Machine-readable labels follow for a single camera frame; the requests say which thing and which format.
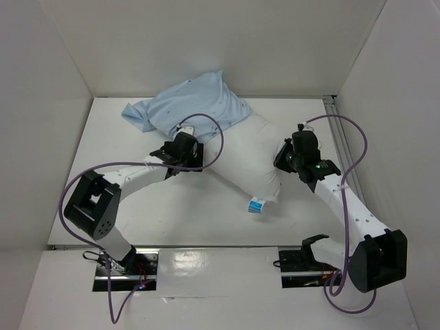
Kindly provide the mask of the light blue pillowcase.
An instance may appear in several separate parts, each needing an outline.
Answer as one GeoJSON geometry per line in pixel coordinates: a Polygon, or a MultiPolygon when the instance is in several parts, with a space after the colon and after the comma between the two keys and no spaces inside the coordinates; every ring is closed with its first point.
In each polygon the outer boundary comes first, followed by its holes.
{"type": "Polygon", "coordinates": [[[206,143],[252,114],[250,105],[223,81],[223,72],[208,72],[173,85],[149,100],[128,104],[121,116],[141,132],[158,130],[173,138],[181,123],[192,126],[206,143]]]}

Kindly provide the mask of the white pillow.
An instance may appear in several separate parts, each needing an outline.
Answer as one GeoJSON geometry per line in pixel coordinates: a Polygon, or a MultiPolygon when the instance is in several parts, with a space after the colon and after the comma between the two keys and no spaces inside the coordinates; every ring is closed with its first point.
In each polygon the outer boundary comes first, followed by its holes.
{"type": "Polygon", "coordinates": [[[210,169],[249,196],[276,203],[281,174],[274,160],[290,131],[255,112],[231,127],[222,126],[223,135],[212,121],[208,128],[203,162],[213,161],[210,169]]]}

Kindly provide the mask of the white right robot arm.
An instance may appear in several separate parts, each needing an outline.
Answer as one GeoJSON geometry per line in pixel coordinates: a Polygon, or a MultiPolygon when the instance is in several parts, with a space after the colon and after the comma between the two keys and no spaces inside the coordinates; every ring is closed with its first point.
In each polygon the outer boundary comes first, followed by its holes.
{"type": "Polygon", "coordinates": [[[312,131],[297,131],[285,140],[275,167],[295,173],[323,200],[344,226],[344,243],[318,234],[302,241],[300,262],[308,270],[330,265],[347,276],[362,293],[406,277],[408,240],[391,230],[369,211],[343,180],[339,168],[322,159],[312,131]]]}

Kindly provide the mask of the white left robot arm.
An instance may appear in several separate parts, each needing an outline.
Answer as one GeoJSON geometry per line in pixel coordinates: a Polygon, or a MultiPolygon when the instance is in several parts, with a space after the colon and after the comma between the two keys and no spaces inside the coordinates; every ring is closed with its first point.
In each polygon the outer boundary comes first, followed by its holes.
{"type": "Polygon", "coordinates": [[[132,272],[142,258],[116,228],[120,202],[137,191],[176,176],[182,171],[201,171],[204,145],[189,133],[152,151],[142,163],[130,164],[110,173],[88,170],[80,176],[63,216],[82,230],[111,259],[120,274],[132,272]]]}

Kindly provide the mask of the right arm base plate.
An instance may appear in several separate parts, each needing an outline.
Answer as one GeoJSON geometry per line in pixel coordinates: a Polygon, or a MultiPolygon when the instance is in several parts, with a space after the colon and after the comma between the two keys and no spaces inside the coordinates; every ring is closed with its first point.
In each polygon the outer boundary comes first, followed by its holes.
{"type": "Polygon", "coordinates": [[[322,287],[336,268],[324,263],[308,263],[299,248],[279,250],[272,265],[280,270],[282,288],[322,287]]]}

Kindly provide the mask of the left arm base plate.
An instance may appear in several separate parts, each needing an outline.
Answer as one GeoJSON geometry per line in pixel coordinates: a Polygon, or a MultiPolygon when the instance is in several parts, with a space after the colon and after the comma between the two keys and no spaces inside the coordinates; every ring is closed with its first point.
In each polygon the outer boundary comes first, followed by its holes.
{"type": "MultiPolygon", "coordinates": [[[[82,257],[95,263],[96,270],[93,279],[93,292],[107,291],[107,270],[103,253],[86,250],[82,257]]],[[[111,291],[130,292],[138,287],[141,292],[155,291],[157,288],[157,269],[159,250],[139,249],[134,264],[125,270],[110,259],[111,291]]]]}

